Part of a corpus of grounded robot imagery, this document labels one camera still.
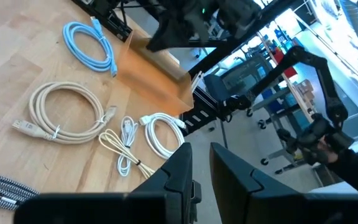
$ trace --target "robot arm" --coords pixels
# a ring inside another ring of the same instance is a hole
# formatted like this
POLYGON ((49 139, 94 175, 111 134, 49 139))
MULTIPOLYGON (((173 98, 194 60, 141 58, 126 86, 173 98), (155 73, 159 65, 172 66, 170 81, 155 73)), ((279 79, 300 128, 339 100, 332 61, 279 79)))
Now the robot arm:
POLYGON ((227 115, 235 110, 250 108, 257 95, 261 94, 287 68, 294 66, 298 62, 310 65, 316 69, 324 94, 327 117, 331 120, 332 125, 321 114, 314 114, 312 116, 314 121, 296 138, 291 137, 290 133, 284 129, 278 130, 277 133, 281 140, 287 142, 287 151, 289 153, 294 153, 299 148, 309 164, 320 161, 324 162, 327 158, 317 149, 321 138, 325 137, 327 143, 336 152, 347 149, 354 140, 341 131, 348 113, 336 93, 327 60, 306 52, 303 47, 292 47, 285 54, 282 61, 265 78, 255 84, 245 95, 234 95, 220 102, 218 110, 221 114, 227 115))

